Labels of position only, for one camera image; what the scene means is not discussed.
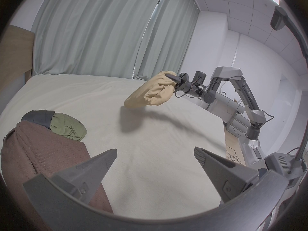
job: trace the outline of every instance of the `floor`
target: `floor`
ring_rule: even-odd
[[[241,163],[245,165],[244,157],[240,145],[238,143],[237,137],[229,133],[226,130],[226,127],[224,127],[224,129],[225,129],[225,140],[226,140],[226,158],[228,158],[229,160],[233,160],[236,163]]]

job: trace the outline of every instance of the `folded clothing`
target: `folded clothing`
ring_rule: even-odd
[[[54,110],[31,110],[23,115],[21,121],[30,121],[50,129],[50,121],[54,113]]]
[[[176,75],[172,71],[162,71],[149,79],[141,87],[135,90],[124,102],[128,108],[143,107],[146,105],[161,105],[167,102],[173,95],[175,82],[166,74]]]
[[[87,129],[80,121],[62,113],[55,113],[52,116],[50,130],[75,141],[81,141],[87,134]]]
[[[17,123],[4,138],[1,150],[1,168],[7,188],[25,216],[39,230],[51,229],[32,206],[22,184],[36,174],[50,177],[88,159],[90,156],[83,142],[69,140],[28,121]],[[89,205],[113,213],[102,185]]]

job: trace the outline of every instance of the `curtain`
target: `curtain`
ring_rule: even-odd
[[[34,74],[131,78],[159,0],[45,0],[35,19]]]
[[[177,73],[198,14],[194,0],[161,0],[141,41],[135,75],[148,80],[164,70]]]

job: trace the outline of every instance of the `wooden floor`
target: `wooden floor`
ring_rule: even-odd
[[[231,157],[234,156],[236,157],[235,153],[238,156],[239,162],[243,165],[245,165],[244,162],[244,157],[240,148],[240,145],[238,143],[237,137],[235,137],[233,134],[229,133],[225,128],[225,139],[226,139],[226,158],[230,159],[230,155]]]

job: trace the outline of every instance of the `bed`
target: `bed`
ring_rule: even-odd
[[[117,148],[102,184],[114,214],[169,219],[210,210],[220,196],[193,156],[201,147],[225,157],[221,118],[173,96],[160,106],[127,109],[125,99],[144,81],[89,75],[36,75],[0,116],[0,137],[30,110],[55,110],[87,129],[91,157]]]

